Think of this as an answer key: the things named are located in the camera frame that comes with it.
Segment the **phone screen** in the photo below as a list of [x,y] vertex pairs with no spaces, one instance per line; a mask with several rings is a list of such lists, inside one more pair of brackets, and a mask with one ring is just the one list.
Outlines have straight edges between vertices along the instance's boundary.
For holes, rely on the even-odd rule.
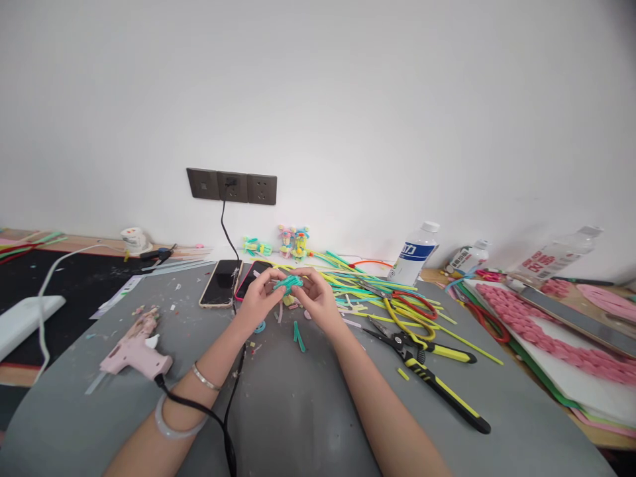
[[243,298],[245,298],[245,293],[247,293],[247,288],[256,279],[256,276],[254,275],[254,272],[257,272],[258,274],[261,274],[265,270],[267,270],[268,268],[271,268],[271,267],[272,267],[272,264],[269,264],[267,262],[259,262],[259,261],[254,262],[252,264],[252,268],[250,268],[250,271],[247,272],[247,275],[245,276],[245,279],[243,280],[243,283],[238,288],[237,299],[240,301],[240,300],[243,300]]
[[241,261],[219,260],[199,304],[223,306],[232,303],[233,285],[239,279]]

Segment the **bracelet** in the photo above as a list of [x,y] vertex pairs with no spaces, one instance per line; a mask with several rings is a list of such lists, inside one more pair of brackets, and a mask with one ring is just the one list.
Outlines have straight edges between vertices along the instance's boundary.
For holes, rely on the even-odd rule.
[[164,402],[166,402],[166,395],[162,394],[159,398],[159,401],[157,401],[157,407],[155,407],[154,409],[154,420],[157,423],[159,432],[161,432],[161,434],[163,434],[164,437],[167,437],[168,439],[174,441],[176,439],[185,439],[186,437],[196,435],[207,422],[208,416],[206,414],[205,418],[189,431],[175,431],[174,429],[169,428],[168,424],[166,424],[166,422],[164,421]]
[[205,379],[205,376],[203,374],[201,374],[201,372],[199,371],[199,368],[197,368],[197,362],[196,361],[192,365],[192,372],[194,373],[194,375],[197,378],[199,378],[199,381],[201,381],[203,384],[205,384],[211,390],[213,390],[213,391],[221,391],[221,388],[219,386],[217,386],[216,384],[213,384],[210,381],[208,381],[207,379]]

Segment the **bottle cap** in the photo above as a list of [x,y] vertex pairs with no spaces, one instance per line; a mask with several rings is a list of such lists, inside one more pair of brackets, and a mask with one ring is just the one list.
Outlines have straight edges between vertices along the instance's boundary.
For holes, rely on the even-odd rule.
[[584,225],[578,230],[578,233],[589,235],[590,237],[598,237],[604,232],[603,229],[595,225]]
[[437,222],[429,222],[425,221],[420,227],[422,230],[426,230],[427,232],[437,232],[439,230],[439,224]]
[[480,240],[477,240],[475,242],[474,246],[477,247],[477,248],[481,248],[482,250],[486,250],[491,245],[492,245],[492,243],[490,243],[487,240],[484,240],[484,239],[481,238]]

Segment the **wall socket panel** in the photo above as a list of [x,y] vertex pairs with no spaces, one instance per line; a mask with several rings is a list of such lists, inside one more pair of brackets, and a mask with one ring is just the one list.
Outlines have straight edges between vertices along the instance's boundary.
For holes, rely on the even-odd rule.
[[250,203],[276,205],[276,176],[247,175],[247,196]]
[[[261,205],[276,204],[278,185],[276,176],[195,168],[186,170],[192,197],[210,200],[225,198],[228,202],[250,202]],[[226,186],[228,180],[234,180],[235,184]]]
[[192,197],[198,199],[220,200],[217,172],[207,169],[187,168]]
[[[229,179],[234,179],[236,183],[227,185]],[[247,202],[247,174],[217,171],[217,181],[221,200],[225,199],[228,202]]]

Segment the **hand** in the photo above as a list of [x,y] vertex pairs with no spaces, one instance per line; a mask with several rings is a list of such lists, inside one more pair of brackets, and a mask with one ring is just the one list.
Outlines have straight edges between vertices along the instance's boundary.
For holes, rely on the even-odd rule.
[[265,270],[247,289],[243,303],[235,320],[244,323],[254,331],[274,306],[283,299],[287,287],[279,287],[275,291],[272,280],[285,280],[287,276],[277,268]]
[[346,324],[336,306],[331,286],[316,271],[315,268],[296,268],[290,272],[292,275],[301,276],[303,286],[291,287],[291,294],[303,304],[311,315],[311,318],[320,326],[331,339],[347,330]]

